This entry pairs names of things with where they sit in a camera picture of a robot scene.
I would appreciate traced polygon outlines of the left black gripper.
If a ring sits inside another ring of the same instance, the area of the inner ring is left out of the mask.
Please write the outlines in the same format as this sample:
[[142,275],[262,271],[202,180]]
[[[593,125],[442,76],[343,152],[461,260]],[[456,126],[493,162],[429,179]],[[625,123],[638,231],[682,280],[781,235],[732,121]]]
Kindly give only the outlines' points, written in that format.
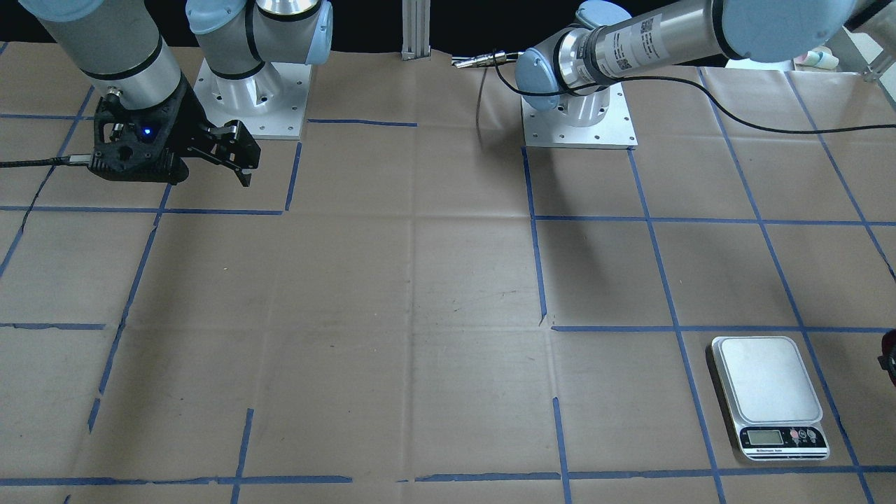
[[896,329],[890,329],[883,337],[881,341],[881,351],[882,354],[878,356],[878,363],[883,371],[887,373],[890,382],[892,385],[896,385],[896,374],[895,374],[895,338],[896,338]]

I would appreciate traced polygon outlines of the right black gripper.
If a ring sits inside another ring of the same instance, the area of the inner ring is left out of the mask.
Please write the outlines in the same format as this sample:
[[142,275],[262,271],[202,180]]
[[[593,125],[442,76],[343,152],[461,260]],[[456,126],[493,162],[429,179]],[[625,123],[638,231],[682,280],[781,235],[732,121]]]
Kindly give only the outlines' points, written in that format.
[[259,144],[238,119],[211,126],[185,76],[160,104],[131,111],[123,99],[124,92],[113,88],[96,107],[92,174],[106,181],[179,184],[189,175],[183,158],[200,158],[230,169],[249,188]]

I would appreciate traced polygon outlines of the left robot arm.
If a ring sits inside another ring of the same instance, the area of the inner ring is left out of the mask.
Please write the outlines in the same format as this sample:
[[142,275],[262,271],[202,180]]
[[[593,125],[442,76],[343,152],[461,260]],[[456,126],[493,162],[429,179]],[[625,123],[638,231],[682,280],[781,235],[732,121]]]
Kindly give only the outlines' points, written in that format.
[[649,236],[647,271],[664,285],[669,313],[648,326],[682,332],[758,328],[867,334],[894,326],[894,258],[848,186],[839,153],[894,168],[894,122],[813,124],[851,99],[813,106],[793,71],[686,68],[733,55],[796,55],[867,8],[852,1],[681,1],[628,18],[608,2],[517,61],[524,93],[526,174],[548,175],[551,155],[595,172],[608,148],[631,170],[639,214],[541,204],[528,181],[534,232],[624,227]]

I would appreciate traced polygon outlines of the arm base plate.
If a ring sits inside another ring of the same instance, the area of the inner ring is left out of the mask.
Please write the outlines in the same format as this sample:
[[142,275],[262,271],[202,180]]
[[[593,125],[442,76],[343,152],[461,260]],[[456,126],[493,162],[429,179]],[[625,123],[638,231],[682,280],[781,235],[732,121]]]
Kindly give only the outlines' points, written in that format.
[[218,127],[237,119],[255,139],[299,141],[314,68],[275,62],[254,76],[228,80],[212,73],[204,60],[193,92]]
[[634,149],[639,144],[620,83],[563,99],[550,111],[521,101],[525,144],[541,148]]

